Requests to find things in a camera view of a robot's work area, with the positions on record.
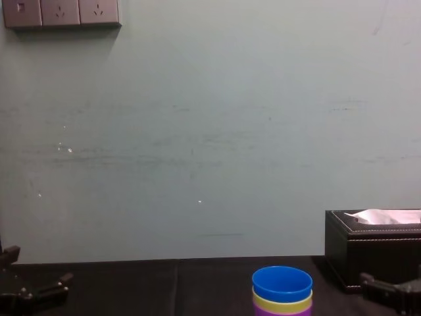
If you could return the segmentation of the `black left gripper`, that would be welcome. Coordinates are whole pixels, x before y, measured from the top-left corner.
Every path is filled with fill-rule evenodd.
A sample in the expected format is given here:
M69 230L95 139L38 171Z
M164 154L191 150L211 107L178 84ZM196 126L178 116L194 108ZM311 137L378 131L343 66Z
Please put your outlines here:
M1 315L31 315L34 305L65 302L74 275L66 273L57 281L34 289L20 288L19 276L11 270L19 255L18 246L5 248L1 253Z

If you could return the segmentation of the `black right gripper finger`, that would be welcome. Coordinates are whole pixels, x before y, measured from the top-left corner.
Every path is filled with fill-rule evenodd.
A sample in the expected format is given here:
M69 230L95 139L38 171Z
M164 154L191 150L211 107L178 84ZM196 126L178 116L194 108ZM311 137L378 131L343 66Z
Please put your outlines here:
M420 311L420 277L401 284L392 284L361 273L362 296L395 311Z

